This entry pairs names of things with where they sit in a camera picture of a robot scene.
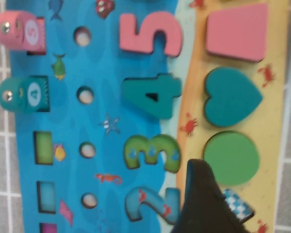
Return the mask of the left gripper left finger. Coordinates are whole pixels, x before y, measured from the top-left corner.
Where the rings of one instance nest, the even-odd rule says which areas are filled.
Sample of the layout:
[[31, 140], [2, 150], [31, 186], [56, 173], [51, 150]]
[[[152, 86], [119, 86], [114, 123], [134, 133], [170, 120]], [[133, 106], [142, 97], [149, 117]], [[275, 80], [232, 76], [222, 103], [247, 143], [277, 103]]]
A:
[[225, 202], [210, 165], [187, 163], [185, 202], [173, 233], [245, 233], [246, 228]]

